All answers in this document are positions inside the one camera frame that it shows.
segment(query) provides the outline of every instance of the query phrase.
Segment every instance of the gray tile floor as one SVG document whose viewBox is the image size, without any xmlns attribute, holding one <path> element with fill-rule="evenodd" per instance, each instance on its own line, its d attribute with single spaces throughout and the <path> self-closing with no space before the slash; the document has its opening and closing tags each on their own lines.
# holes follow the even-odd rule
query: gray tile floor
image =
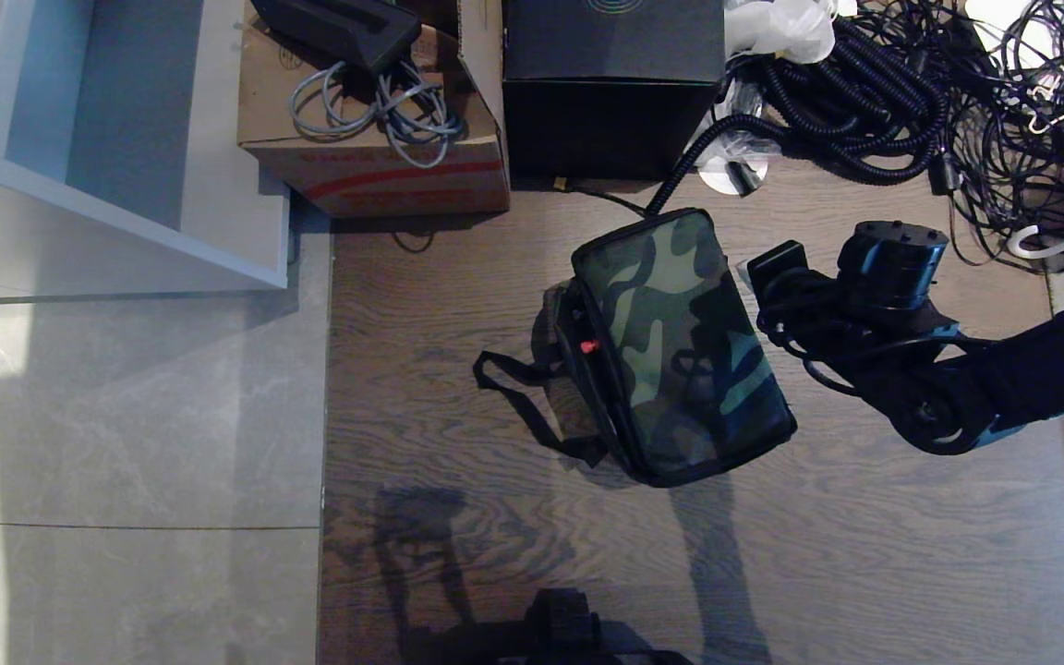
<svg viewBox="0 0 1064 665">
<path fill-rule="evenodd" d="M 290 288 L 0 303 L 0 664 L 314 662 L 330 236 Z"/>
</svg>

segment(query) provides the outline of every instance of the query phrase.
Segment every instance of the black box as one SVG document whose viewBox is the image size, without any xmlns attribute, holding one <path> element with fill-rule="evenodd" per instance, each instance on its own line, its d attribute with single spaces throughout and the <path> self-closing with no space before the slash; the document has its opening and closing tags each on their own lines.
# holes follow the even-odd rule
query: black box
<svg viewBox="0 0 1064 665">
<path fill-rule="evenodd" d="M 515 176 L 667 177 L 725 74 L 718 0 L 508 0 Z"/>
</svg>

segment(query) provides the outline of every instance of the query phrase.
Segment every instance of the gray cable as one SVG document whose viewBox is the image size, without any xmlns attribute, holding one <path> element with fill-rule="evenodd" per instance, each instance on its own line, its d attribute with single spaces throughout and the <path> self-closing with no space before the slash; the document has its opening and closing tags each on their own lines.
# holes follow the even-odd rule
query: gray cable
<svg viewBox="0 0 1064 665">
<path fill-rule="evenodd" d="M 342 74 L 347 63 L 314 72 L 301 81 L 290 95 L 290 118 L 299 131 L 318 137 L 343 138 L 364 130 L 371 122 L 379 122 L 388 139 L 388 146 L 416 168 L 430 169 L 443 164 L 449 147 L 464 131 L 462 119 L 446 104 L 443 85 L 422 80 L 421 72 L 409 60 L 401 60 L 376 79 L 376 98 L 359 118 L 339 115 L 336 106 L 344 97 Z M 300 110 L 309 101 L 306 89 L 320 83 L 319 93 L 326 111 L 328 127 L 314 126 L 301 118 Z M 401 113 L 401 105 L 413 100 L 423 111 L 418 117 Z M 419 163 L 404 149 L 404 145 L 425 146 L 438 143 L 437 155 L 428 163 Z"/>
</svg>

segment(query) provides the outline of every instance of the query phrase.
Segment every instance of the black device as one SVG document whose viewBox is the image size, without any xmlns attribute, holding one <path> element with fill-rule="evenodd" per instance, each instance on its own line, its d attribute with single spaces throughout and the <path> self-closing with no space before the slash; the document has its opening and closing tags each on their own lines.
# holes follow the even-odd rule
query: black device
<svg viewBox="0 0 1064 665">
<path fill-rule="evenodd" d="M 512 171 L 660 180 L 725 76 L 721 3 L 508 0 Z"/>
<path fill-rule="evenodd" d="M 964 453 L 1064 414 L 1064 312 L 1004 340 L 964 336 L 930 303 L 946 246 L 930 228 L 866 221 L 841 249 L 836 279 L 808 268 L 794 240 L 748 263 L 758 328 L 817 382 L 861 397 L 933 454 Z M 966 353 L 938 361 L 948 346 Z"/>
<path fill-rule="evenodd" d="M 522 622 L 461 627 L 440 647 L 447 665 L 692 665 L 651 651 L 629 627 L 603 622 L 578 589 L 541 591 Z"/>
<path fill-rule="evenodd" d="M 421 18 L 383 0 L 252 0 L 271 31 L 379 74 L 409 53 Z"/>
</svg>

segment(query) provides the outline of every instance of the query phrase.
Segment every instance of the cardboard box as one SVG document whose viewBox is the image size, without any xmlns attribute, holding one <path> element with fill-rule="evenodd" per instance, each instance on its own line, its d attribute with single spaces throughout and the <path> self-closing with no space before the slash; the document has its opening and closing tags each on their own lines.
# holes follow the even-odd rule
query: cardboard box
<svg viewBox="0 0 1064 665">
<path fill-rule="evenodd" d="M 725 77 L 710 0 L 508 0 L 516 176 L 662 180 Z"/>
<path fill-rule="evenodd" d="M 467 124 L 443 164 L 413 167 L 375 126 L 325 143 L 300 135 L 287 101 L 300 81 L 328 63 L 284 46 L 287 40 L 275 38 L 250 3 L 242 41 L 240 147 L 334 218 L 506 211 L 511 185 L 502 135 L 500 0 L 422 0 L 422 17 L 444 17 L 449 11 L 459 18 L 460 38 L 426 26 L 414 44 L 414 61 L 428 79 L 444 82 L 448 104 Z M 362 101 L 346 100 L 342 114 L 359 117 L 364 109 Z M 304 104 L 301 116 L 312 124 L 326 122 L 320 100 Z M 436 151 L 434 146 L 405 148 L 421 161 Z"/>
</svg>

